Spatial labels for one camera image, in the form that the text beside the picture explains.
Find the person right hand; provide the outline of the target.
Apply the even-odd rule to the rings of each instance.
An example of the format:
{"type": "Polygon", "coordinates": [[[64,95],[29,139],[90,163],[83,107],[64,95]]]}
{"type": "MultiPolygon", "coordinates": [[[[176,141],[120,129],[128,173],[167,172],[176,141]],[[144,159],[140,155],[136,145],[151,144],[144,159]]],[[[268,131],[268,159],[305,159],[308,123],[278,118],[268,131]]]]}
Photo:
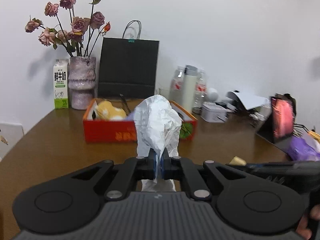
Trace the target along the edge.
{"type": "Polygon", "coordinates": [[[320,218],[320,207],[319,205],[314,206],[308,215],[304,215],[297,227],[296,233],[298,233],[305,240],[312,237],[312,231],[308,227],[310,221],[319,221],[320,218]]]}

